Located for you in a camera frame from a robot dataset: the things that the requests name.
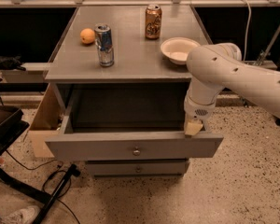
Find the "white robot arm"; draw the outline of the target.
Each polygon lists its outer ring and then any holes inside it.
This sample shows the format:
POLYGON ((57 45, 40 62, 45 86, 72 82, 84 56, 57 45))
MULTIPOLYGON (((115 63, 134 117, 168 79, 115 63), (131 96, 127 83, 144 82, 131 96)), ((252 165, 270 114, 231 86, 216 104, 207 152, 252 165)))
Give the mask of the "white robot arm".
POLYGON ((280 119, 280 72, 243 63, 236 45, 199 46, 189 52, 186 65, 192 74, 184 101, 186 135, 202 129, 225 88, 280 119))

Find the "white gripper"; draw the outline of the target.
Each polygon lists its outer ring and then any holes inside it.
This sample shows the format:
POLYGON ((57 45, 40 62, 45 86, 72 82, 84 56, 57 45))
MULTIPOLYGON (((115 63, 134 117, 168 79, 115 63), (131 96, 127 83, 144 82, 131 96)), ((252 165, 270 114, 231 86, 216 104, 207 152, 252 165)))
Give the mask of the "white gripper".
POLYGON ((196 77, 191 79, 184 100, 185 135, 196 135, 203 128, 202 120, 211 117, 216 107, 217 96, 222 90, 221 85, 203 83, 196 77))

